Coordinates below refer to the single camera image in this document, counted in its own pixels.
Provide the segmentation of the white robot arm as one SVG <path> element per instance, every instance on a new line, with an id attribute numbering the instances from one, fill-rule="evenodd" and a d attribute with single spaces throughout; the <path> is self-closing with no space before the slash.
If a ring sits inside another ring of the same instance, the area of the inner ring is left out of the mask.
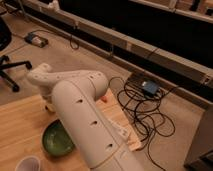
<path id="1" fill-rule="evenodd" d="M 31 70 L 27 79 L 53 105 L 90 171 L 145 171 L 96 106 L 108 89 L 108 79 L 102 72 L 53 73 L 51 66 L 43 63 Z"/>

